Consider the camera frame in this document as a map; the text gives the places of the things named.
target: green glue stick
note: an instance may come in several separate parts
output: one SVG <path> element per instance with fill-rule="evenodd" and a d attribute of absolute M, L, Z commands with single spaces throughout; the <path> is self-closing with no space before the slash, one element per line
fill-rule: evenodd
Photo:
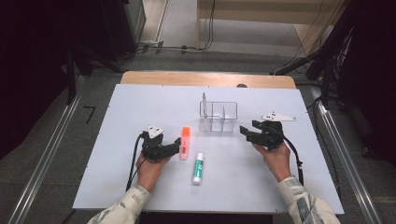
<path fill-rule="evenodd" d="M 192 183 L 194 185 L 200 185 L 202 179 L 202 168 L 204 166 L 204 153 L 198 152 L 195 159 L 194 176 L 192 178 Z"/>

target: floor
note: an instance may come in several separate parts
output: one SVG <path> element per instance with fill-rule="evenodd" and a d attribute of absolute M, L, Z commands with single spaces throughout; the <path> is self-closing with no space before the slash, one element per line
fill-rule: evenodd
<path fill-rule="evenodd" d="M 193 15 L 191 6 L 194 1 L 169 0 L 166 4 L 166 1 L 145 0 L 146 8 L 149 8 L 146 3 L 150 1 L 159 3 L 159 6 L 152 9 L 156 11 L 154 14 L 157 16 L 150 14 L 149 11 L 146 12 L 148 23 L 149 19 L 156 18 L 154 21 L 162 25 L 156 26 L 153 22 L 153 25 L 147 26 L 147 28 L 151 27 L 151 31 L 145 30 L 141 41 L 152 43 L 163 41 L 163 45 L 168 47 L 194 46 L 195 37 L 191 35 L 195 27 L 192 24 L 195 18 L 191 16 Z M 268 74 L 292 62 L 296 55 L 304 56 L 304 53 L 300 53 L 303 51 L 298 37 L 289 25 L 273 23 L 236 25 L 226 22 L 224 24 L 217 22 L 215 25 L 219 29 L 215 30 L 214 43 L 206 52 L 183 53 L 179 50 L 163 50 L 161 53 L 156 53 L 154 50 L 149 50 L 128 59 L 122 68 Z M 316 87 L 306 80 L 305 71 L 306 68 L 301 67 L 291 72 L 290 76 L 298 84 L 305 104 L 311 105 L 315 99 L 312 92 Z M 105 67 L 96 66 L 91 77 L 80 77 L 81 95 L 73 116 L 64 127 L 63 138 L 57 142 L 46 174 L 32 195 L 34 198 L 32 203 L 26 205 L 29 209 L 22 218 L 24 221 L 19 223 L 61 223 L 72 212 L 79 181 L 91 155 L 111 94 L 115 85 L 120 83 L 121 76 L 122 74 L 114 73 Z M 53 141 L 51 137 L 54 130 L 64 112 L 70 108 L 65 107 L 66 98 L 67 91 L 64 91 L 37 122 L 25 141 L 0 160 L 0 222 L 6 223 L 11 217 L 42 155 L 47 153 L 49 143 Z M 364 144 L 338 103 L 330 102 L 330 110 L 338 131 L 383 223 L 394 223 L 396 169 L 384 161 L 363 158 L 361 152 Z M 312 109 L 308 112 L 314 125 L 316 116 Z M 334 179 L 334 185 L 341 186 L 341 202 L 346 212 L 339 216 L 341 222 L 369 223 L 361 211 L 356 192 L 351 187 L 345 167 L 334 150 L 331 136 L 320 115 L 318 115 L 318 129 L 324 136 L 324 141 L 319 138 L 319 142 Z M 68 223 L 85 223 L 97 212 L 77 211 Z M 291 223 L 291 219 L 287 214 L 276 215 L 274 223 Z"/>

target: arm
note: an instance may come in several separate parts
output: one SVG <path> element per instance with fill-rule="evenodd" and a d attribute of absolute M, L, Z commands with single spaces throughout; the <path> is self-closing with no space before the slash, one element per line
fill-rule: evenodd
<path fill-rule="evenodd" d="M 289 208 L 294 223 L 339 223 L 332 209 L 320 198 L 310 194 L 290 172 L 290 150 L 285 143 L 276 149 L 253 146 L 278 182 L 278 189 Z"/>
<path fill-rule="evenodd" d="M 151 162 L 146 161 L 140 155 L 136 162 L 136 167 L 140 165 L 140 168 L 137 170 L 137 184 L 132 185 L 117 203 L 91 218 L 88 223 L 134 223 L 148 201 L 157 180 L 160 178 L 163 166 L 170 159 L 167 158 L 160 162 Z"/>

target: metal rail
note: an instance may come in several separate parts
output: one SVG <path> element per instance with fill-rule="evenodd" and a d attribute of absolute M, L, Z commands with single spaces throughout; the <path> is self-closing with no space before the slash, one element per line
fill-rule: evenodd
<path fill-rule="evenodd" d="M 312 88 L 312 94 L 314 98 L 320 96 L 320 91 Z M 372 198 L 370 197 L 364 182 L 359 175 L 359 172 L 355 166 L 355 163 L 349 156 L 347 147 L 338 132 L 337 127 L 332 119 L 331 111 L 326 110 L 326 108 L 319 102 L 320 115 L 326 125 L 327 131 L 329 132 L 332 143 L 334 144 L 335 151 L 337 152 L 338 158 L 343 164 L 346 176 L 349 179 L 350 185 L 355 192 L 356 199 L 361 206 L 361 211 L 366 218 L 367 223 L 380 224 L 382 223 L 381 217 L 375 209 Z"/>
<path fill-rule="evenodd" d="M 8 224 L 23 223 L 24 219 L 26 218 L 30 206 L 32 205 L 32 202 L 38 193 L 38 189 L 44 180 L 44 176 L 50 167 L 53 156 L 55 155 L 64 136 L 67 125 L 69 124 L 69 121 L 76 110 L 78 101 L 81 98 L 82 90 L 86 83 L 86 79 L 87 78 L 83 76 L 79 78 L 76 97 L 73 99 L 70 105 L 66 106 L 64 113 L 62 114 L 62 117 L 59 120 L 58 125 L 56 126 L 55 131 L 53 132 L 52 137 L 49 140 L 46 149 L 44 150 L 43 155 L 41 156 L 40 161 L 38 162 L 32 176 L 22 191 L 17 206 L 8 220 Z"/>

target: clear plastic organizer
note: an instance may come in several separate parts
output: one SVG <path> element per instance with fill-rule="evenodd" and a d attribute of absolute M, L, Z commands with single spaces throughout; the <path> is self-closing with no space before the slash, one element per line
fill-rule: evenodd
<path fill-rule="evenodd" d="M 206 102 L 200 103 L 200 124 L 202 132 L 233 132 L 238 119 L 238 104 L 236 102 Z"/>

